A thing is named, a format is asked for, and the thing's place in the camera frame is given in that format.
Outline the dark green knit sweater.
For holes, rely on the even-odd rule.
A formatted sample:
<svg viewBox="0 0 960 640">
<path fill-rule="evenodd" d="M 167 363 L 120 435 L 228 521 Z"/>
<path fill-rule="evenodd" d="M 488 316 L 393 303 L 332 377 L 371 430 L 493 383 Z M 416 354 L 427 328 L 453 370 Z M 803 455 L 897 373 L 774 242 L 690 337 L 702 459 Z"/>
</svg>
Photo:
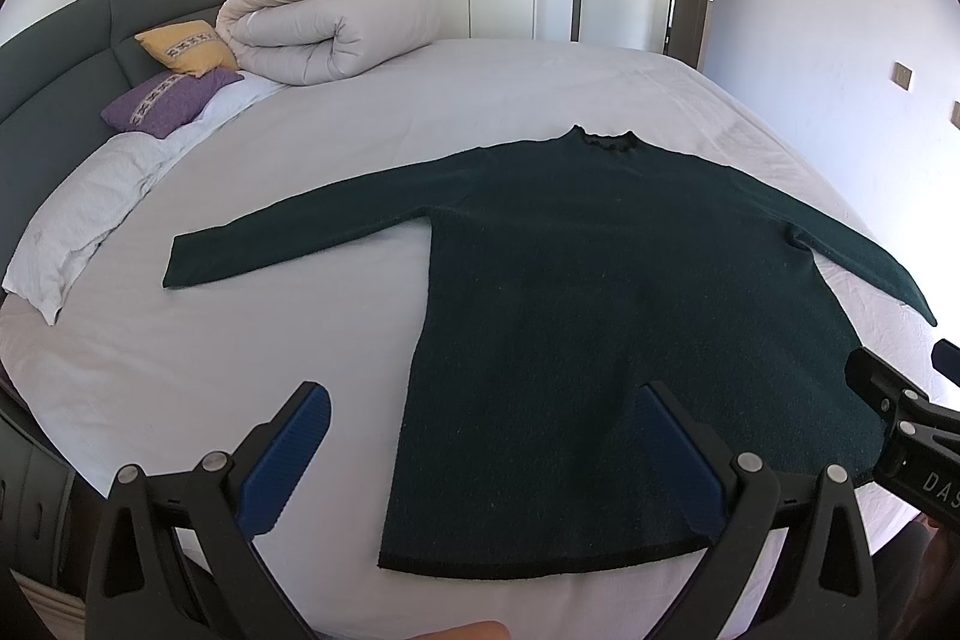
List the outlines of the dark green knit sweater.
<svg viewBox="0 0 960 640">
<path fill-rule="evenodd" d="M 431 227 L 379 562 L 512 580 L 701 548 L 644 448 L 669 386 L 778 470 L 867 482 L 882 429 L 844 380 L 859 338 L 830 260 L 928 312 L 889 252 L 732 167 L 573 128 L 325 185 L 179 236 L 169 289 L 379 230 Z"/>
</svg>

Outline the white bed sheet mattress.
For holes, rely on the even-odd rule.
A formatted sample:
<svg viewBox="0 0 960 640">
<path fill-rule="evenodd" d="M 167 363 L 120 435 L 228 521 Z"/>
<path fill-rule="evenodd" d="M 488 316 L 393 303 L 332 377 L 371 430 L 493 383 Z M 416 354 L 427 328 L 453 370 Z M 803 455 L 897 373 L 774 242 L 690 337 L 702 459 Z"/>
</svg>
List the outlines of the white bed sheet mattress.
<svg viewBox="0 0 960 640">
<path fill-rule="evenodd" d="M 628 50 L 438 42 L 285 88 L 200 142 L 2 359 L 76 470 L 179 471 L 306 378 L 331 432 L 260 544 L 314 629 L 498 620 L 631 638 L 697 562 L 631 401 L 669 386 L 778 470 L 850 471 L 874 544 L 869 344 L 923 367 L 910 273 L 703 74 Z"/>
</svg>

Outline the dark bedside cabinet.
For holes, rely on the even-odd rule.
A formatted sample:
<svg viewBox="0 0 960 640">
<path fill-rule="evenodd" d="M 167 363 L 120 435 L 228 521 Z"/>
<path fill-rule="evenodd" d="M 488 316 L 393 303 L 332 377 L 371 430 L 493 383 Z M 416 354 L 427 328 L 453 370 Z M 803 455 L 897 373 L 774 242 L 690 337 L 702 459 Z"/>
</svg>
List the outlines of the dark bedside cabinet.
<svg viewBox="0 0 960 640">
<path fill-rule="evenodd" d="M 75 477 L 25 406 L 2 388 L 2 562 L 80 596 L 82 565 L 71 539 Z"/>
</svg>

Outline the white pillow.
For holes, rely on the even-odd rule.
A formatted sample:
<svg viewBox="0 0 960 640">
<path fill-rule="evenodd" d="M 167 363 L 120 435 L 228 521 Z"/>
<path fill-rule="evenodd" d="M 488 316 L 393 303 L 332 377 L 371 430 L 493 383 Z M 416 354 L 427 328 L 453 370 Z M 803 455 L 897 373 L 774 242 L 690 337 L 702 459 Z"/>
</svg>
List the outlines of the white pillow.
<svg viewBox="0 0 960 640">
<path fill-rule="evenodd" d="M 164 140 L 114 131 L 37 208 L 5 269 L 2 289 L 23 299 L 49 325 L 107 237 L 187 152 L 244 110 L 283 89 L 249 71 L 220 89 L 190 124 Z"/>
</svg>

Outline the purple patterned cushion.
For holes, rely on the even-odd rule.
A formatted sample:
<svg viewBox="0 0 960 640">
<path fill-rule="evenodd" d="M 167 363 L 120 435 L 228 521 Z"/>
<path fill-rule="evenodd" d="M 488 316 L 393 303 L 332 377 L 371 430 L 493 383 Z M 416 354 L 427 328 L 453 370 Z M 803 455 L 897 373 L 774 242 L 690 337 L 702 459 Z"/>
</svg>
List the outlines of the purple patterned cushion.
<svg viewBox="0 0 960 640">
<path fill-rule="evenodd" d="M 163 71 L 143 81 L 101 110 L 112 130 L 140 131 L 164 140 L 205 109 L 220 89 L 242 80 L 239 71 L 217 67 L 202 76 Z"/>
</svg>

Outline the yellow patterned cushion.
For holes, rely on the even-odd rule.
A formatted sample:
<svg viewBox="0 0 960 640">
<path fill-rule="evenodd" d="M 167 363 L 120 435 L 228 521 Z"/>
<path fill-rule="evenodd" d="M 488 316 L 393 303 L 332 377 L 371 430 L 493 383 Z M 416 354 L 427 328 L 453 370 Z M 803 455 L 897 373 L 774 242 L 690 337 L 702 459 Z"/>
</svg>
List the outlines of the yellow patterned cushion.
<svg viewBox="0 0 960 640">
<path fill-rule="evenodd" d="M 233 51 L 203 19 L 139 32 L 135 41 L 149 57 L 174 73 L 200 78 L 215 68 L 239 70 Z"/>
</svg>

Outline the dark green upholstered headboard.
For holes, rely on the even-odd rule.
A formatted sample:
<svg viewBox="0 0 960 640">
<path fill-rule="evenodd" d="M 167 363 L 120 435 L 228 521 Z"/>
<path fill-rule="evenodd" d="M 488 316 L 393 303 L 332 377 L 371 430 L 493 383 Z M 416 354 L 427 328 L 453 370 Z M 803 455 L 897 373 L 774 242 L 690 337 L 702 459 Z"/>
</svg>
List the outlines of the dark green upholstered headboard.
<svg viewBox="0 0 960 640">
<path fill-rule="evenodd" d="M 226 0 L 76 0 L 2 46 L 2 262 L 32 214 L 112 130 L 101 110 L 161 65 L 135 41 L 158 26 L 217 21 Z"/>
</svg>

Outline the rolled white duvet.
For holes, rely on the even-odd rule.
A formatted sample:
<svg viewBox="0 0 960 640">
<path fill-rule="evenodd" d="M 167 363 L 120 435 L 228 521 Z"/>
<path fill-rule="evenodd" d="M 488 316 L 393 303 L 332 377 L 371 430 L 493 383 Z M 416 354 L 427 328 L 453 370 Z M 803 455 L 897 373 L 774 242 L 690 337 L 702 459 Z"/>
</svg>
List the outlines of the rolled white duvet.
<svg viewBox="0 0 960 640">
<path fill-rule="evenodd" d="M 226 0 L 215 29 L 241 70 L 322 85 L 431 44 L 441 11 L 436 0 Z"/>
</svg>

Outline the wall light switch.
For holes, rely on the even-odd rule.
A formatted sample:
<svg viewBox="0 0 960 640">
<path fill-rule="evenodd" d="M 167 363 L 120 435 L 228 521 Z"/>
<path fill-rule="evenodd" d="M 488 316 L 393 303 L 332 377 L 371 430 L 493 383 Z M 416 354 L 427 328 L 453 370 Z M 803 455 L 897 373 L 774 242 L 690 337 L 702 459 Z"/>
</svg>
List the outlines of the wall light switch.
<svg viewBox="0 0 960 640">
<path fill-rule="evenodd" d="M 907 65 L 900 64 L 900 62 L 895 62 L 892 68 L 892 81 L 903 91 L 908 91 L 911 88 L 911 80 L 913 79 L 913 72 L 907 67 Z"/>
</svg>

